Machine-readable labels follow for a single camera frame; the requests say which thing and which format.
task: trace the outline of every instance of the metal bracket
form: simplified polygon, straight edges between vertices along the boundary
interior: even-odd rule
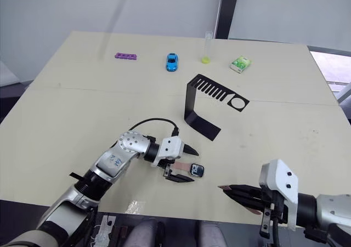
[[[193,129],[211,141],[216,138],[220,132],[220,128],[198,116],[194,111],[196,90],[201,90],[202,92],[205,92],[205,94],[216,98],[220,102],[222,102],[228,95],[233,95],[228,101],[227,105],[239,112],[241,112],[250,102],[233,90],[224,87],[223,85],[207,78],[206,76],[203,76],[202,74],[195,76],[186,86],[184,120]],[[244,106],[235,107],[232,101],[236,99],[241,99],[244,102]]]

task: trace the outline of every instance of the clear test tube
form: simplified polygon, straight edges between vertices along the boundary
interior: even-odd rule
[[[201,62],[203,64],[208,64],[211,61],[211,41],[213,38],[213,32],[205,33],[205,48],[203,50],[203,57],[201,58]]]

